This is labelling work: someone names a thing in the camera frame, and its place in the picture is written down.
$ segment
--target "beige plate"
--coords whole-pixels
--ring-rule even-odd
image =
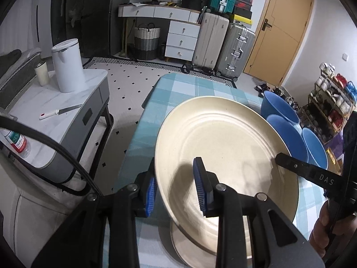
[[[193,243],[216,253],[218,218],[203,216],[192,173],[200,156],[220,182],[250,196],[266,193],[292,221],[299,186],[294,173],[275,164],[279,152],[290,154],[268,122],[243,104],[210,96],[183,102],[164,120],[155,149],[156,179],[170,217]]]
[[[200,247],[192,243],[187,237],[178,229],[174,221],[170,223],[171,241],[176,253],[192,268],[215,268],[216,256],[202,250]],[[252,265],[252,257],[248,257],[247,264]]]

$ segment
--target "door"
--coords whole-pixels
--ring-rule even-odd
[[[245,73],[280,85],[299,49],[313,0],[270,0]]]

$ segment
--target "blue bowl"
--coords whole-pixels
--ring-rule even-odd
[[[327,169],[326,151],[314,132],[308,128],[302,128],[302,137],[307,146],[308,163]]]
[[[269,115],[279,115],[287,120],[292,125],[300,123],[297,113],[294,109],[285,102],[281,97],[270,91],[264,92],[264,98],[260,114],[264,119],[267,119]]]
[[[269,115],[267,121],[283,139],[291,156],[308,162],[307,147],[299,132],[281,116]]]

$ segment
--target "desk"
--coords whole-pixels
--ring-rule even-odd
[[[168,37],[166,42],[166,57],[174,57],[177,59],[191,61],[195,51],[197,38],[199,36],[200,25],[197,24],[199,18],[199,11],[169,7],[169,6],[133,6],[121,5],[118,9],[119,17],[151,17],[170,19],[170,28],[168,30]],[[126,54],[127,41],[127,20],[126,27],[124,25],[123,33]]]
[[[101,141],[102,147],[98,146],[97,152],[102,152],[112,127],[112,117],[108,112],[108,72],[104,69],[83,71],[86,78],[85,87],[66,94],[60,92],[53,71],[50,72],[50,83],[43,87],[39,85],[37,78],[34,78],[32,85],[9,111],[19,122],[60,143],[78,161],[101,115],[106,117],[107,130],[103,135],[103,142]],[[78,104],[83,105],[67,113],[39,120],[41,113]],[[53,185],[67,182],[74,175],[73,166],[47,145],[28,138],[31,152],[28,157],[22,159],[2,135],[0,140],[26,168]],[[93,166],[92,173],[95,173],[96,168],[97,166]]]
[[[161,124],[169,112],[180,103],[197,96],[219,96],[240,102],[260,112],[262,99],[242,90],[191,75],[170,73],[162,76],[142,113],[136,131],[125,153],[125,158],[115,183],[116,192],[134,182],[138,173],[149,168],[155,154],[156,138]],[[299,178],[299,203],[293,223],[308,238],[320,208],[324,203],[324,190]],[[186,267],[179,261],[170,239],[170,217],[158,191],[155,207],[147,219],[136,219],[136,236],[140,267]],[[104,250],[108,249],[106,234]],[[103,267],[108,267],[104,258]]]

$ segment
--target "laundry basket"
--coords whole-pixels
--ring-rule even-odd
[[[134,48],[135,58],[139,60],[153,60],[156,58],[160,28],[155,28],[154,23],[140,24],[135,27]]]

